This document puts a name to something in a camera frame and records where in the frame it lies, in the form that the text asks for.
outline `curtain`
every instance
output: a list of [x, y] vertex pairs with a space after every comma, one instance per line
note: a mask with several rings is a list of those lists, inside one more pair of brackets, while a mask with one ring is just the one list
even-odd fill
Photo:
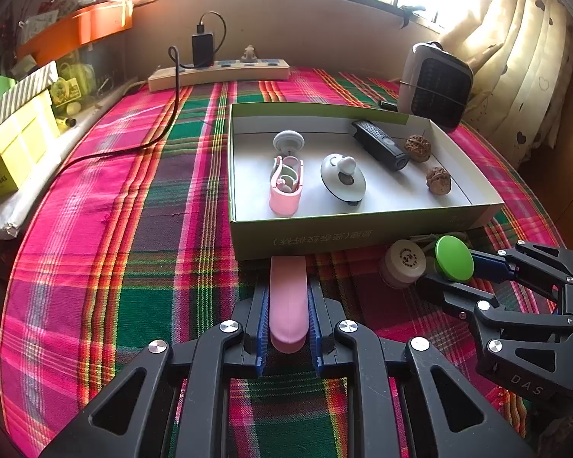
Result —
[[573, 70], [573, 19], [561, 0], [477, 0], [439, 41], [474, 84], [463, 120], [514, 166], [554, 146]]

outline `pink object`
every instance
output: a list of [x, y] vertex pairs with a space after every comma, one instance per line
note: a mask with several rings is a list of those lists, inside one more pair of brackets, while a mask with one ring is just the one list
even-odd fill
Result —
[[274, 347], [295, 353], [308, 333], [306, 257], [273, 256], [269, 272], [269, 333]]
[[278, 189], [278, 181], [282, 174], [282, 157], [276, 157], [277, 168], [269, 181], [269, 207], [278, 215], [293, 215], [299, 207], [301, 199], [301, 190], [304, 185], [304, 162], [301, 160], [297, 167], [292, 167], [297, 172], [298, 183], [292, 193], [283, 193]]

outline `plaid tablecloth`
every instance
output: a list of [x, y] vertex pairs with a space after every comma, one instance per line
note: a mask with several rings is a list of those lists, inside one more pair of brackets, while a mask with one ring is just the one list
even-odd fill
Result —
[[[143, 153], [82, 162], [62, 174], [21, 246], [3, 314], [0, 393], [7, 430], [20, 448], [38, 456], [151, 340], [195, 338], [252, 294], [257, 271], [269, 263], [238, 263], [231, 249], [225, 156], [231, 103], [373, 107], [378, 98], [396, 93], [394, 84], [317, 69], [295, 69], [285, 82], [186, 87], [178, 120], [161, 142]], [[172, 102], [172, 91], [142, 90], [123, 98], [72, 156], [152, 139], [167, 122]], [[492, 252], [516, 239], [562, 244], [505, 160], [464, 126], [451, 137], [505, 200], [487, 227], [469, 232], [475, 249]], [[466, 323], [411, 290], [383, 285], [377, 268], [385, 250], [308, 256], [308, 271], [319, 275], [325, 296], [339, 299], [349, 318], [398, 341], [428, 338], [524, 435], [526, 406], [475, 373]], [[478, 286], [494, 290], [513, 310], [550, 309], [511, 283]], [[232, 383], [230, 458], [345, 457], [345, 381], [314, 378], [306, 353], [271, 352], [267, 371], [259, 381]]]

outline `orange box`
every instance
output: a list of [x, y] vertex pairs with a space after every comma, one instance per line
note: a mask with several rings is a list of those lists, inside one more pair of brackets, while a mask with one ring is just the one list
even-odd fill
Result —
[[55, 22], [17, 48], [17, 59], [31, 55], [39, 67], [78, 47], [132, 27], [131, 0], [91, 5]]

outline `power strip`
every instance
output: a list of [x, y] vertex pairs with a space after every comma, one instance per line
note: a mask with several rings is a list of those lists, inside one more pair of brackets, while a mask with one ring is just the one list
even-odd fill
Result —
[[[183, 69], [180, 85], [191, 86], [224, 81], [280, 81], [288, 79], [291, 68], [284, 60], [259, 59], [253, 63], [240, 60], [217, 60], [211, 67]], [[175, 68], [159, 69], [148, 78], [151, 91], [169, 90], [174, 87]]]

